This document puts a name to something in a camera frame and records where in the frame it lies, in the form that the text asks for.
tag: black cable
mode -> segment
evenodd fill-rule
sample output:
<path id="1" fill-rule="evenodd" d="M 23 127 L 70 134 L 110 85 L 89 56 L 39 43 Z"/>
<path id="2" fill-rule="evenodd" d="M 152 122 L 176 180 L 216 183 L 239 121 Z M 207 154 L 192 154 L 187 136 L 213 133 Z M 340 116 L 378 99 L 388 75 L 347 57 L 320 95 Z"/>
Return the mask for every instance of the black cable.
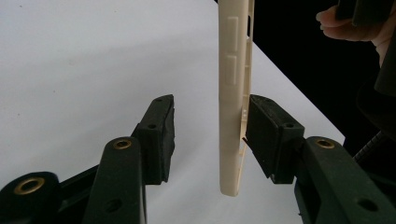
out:
<path id="1" fill-rule="evenodd" d="M 381 147 L 382 143 L 387 140 L 388 137 L 382 132 L 377 133 L 356 155 L 353 160 L 356 163 L 362 164 L 368 156 L 377 148 Z"/>

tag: phone case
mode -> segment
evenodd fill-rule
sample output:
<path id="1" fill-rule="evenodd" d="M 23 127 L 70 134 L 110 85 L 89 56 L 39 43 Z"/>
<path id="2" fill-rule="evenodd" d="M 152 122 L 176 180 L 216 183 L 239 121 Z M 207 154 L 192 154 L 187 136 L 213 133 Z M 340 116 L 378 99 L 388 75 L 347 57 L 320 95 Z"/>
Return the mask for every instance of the phone case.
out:
<path id="1" fill-rule="evenodd" d="M 254 0 L 219 0 L 220 191 L 236 196 L 246 144 Z"/>

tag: human hand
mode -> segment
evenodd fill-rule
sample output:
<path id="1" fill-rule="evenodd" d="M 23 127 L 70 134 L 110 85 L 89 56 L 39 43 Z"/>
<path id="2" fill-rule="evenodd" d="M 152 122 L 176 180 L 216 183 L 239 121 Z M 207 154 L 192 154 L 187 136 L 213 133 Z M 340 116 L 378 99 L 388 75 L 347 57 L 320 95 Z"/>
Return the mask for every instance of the human hand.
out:
<path id="1" fill-rule="evenodd" d="M 336 9 L 337 6 L 330 7 L 317 14 L 317 21 L 320 22 L 323 34 L 334 39 L 371 41 L 379 54 L 379 65 L 382 65 L 396 25 L 396 2 L 393 4 L 387 21 L 368 26 L 354 26 L 351 19 L 337 21 L 335 19 Z"/>

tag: brass insert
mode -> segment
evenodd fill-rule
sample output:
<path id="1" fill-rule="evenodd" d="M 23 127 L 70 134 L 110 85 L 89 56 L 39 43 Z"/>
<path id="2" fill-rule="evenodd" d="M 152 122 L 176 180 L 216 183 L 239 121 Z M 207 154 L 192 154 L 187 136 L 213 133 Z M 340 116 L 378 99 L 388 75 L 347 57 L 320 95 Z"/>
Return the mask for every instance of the brass insert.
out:
<path id="1" fill-rule="evenodd" d="M 125 149 L 125 148 L 127 148 L 127 147 L 130 147 L 131 145 L 132 145 L 132 142 L 131 142 L 130 140 L 128 140 L 128 139 L 121 139 L 121 140 L 115 142 L 114 145 L 113 145 L 113 147 L 114 147 L 115 149 L 121 150 L 121 149 Z"/>
<path id="2" fill-rule="evenodd" d="M 18 195 L 25 195 L 35 192 L 44 185 L 45 179 L 43 177 L 30 177 L 21 181 L 14 189 L 14 193 Z"/>
<path id="3" fill-rule="evenodd" d="M 316 143 L 318 146 L 324 147 L 324 148 L 334 148 L 335 147 L 333 142 L 330 142 L 326 139 L 319 139 L 319 140 L 317 140 Z"/>

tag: white surface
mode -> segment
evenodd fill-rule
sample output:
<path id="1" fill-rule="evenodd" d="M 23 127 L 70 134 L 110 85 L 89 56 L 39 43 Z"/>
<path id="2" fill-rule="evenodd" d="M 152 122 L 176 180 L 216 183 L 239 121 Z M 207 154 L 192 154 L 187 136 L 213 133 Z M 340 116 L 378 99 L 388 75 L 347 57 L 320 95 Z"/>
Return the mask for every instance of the white surface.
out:
<path id="1" fill-rule="evenodd" d="M 293 186 L 273 185 L 250 151 L 239 195 L 219 192 L 216 3 L 153 2 L 0 2 L 0 188 L 94 166 L 152 99 L 172 93 L 176 150 L 169 182 L 148 187 L 148 223 L 301 223 Z M 257 47 L 252 80 L 305 136 L 344 141 Z"/>

